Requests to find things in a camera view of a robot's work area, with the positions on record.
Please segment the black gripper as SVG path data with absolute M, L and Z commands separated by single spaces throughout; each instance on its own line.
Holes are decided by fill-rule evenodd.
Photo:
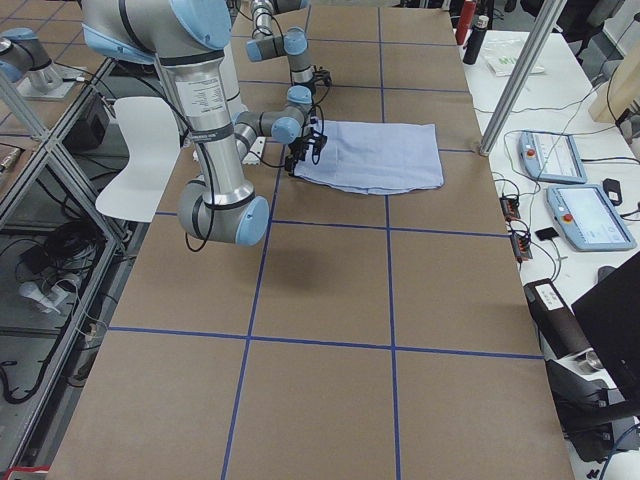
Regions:
M 303 82 L 302 86 L 309 89 L 312 95 L 315 95 L 319 86 L 330 88 L 332 86 L 331 73 L 326 69 L 320 69 L 313 72 L 311 79 Z
M 320 160 L 328 137 L 324 134 L 324 122 L 319 118 L 312 118 L 304 127 L 289 118 L 284 126 L 284 140 L 289 149 L 285 156 L 284 169 L 290 175 L 294 175 L 296 166 L 306 160 L 308 153 L 311 153 L 313 162 Z

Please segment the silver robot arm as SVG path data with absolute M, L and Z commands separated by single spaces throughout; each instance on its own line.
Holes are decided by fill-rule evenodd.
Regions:
M 332 86 L 330 72 L 313 63 L 303 28 L 294 26 L 284 31 L 277 20 L 280 14 L 299 11 L 308 5 L 308 1 L 250 1 L 253 30 L 246 43 L 246 53 L 251 62 L 286 58 L 291 85 L 307 87 L 315 94 L 318 86 L 326 89 Z
M 301 10 L 304 1 L 253 1 L 254 31 L 246 51 L 253 62 L 284 57 L 292 82 L 280 111 L 231 112 L 235 71 L 224 59 L 232 22 L 224 1 L 84 1 L 86 44 L 106 57 L 156 66 L 165 89 L 195 143 L 200 175 L 184 188 L 178 219 L 204 242 L 254 245 L 265 234 L 270 208 L 244 176 L 242 161 L 259 137 L 289 147 L 282 167 L 317 160 L 327 142 L 314 127 L 316 86 L 331 84 L 328 71 L 313 65 L 304 29 L 279 35 L 271 28 L 281 13 Z

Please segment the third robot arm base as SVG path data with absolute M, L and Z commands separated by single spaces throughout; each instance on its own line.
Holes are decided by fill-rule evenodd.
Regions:
M 36 33 L 26 27 L 1 33 L 1 72 L 26 99 L 58 101 L 84 82 L 82 70 L 54 62 Z

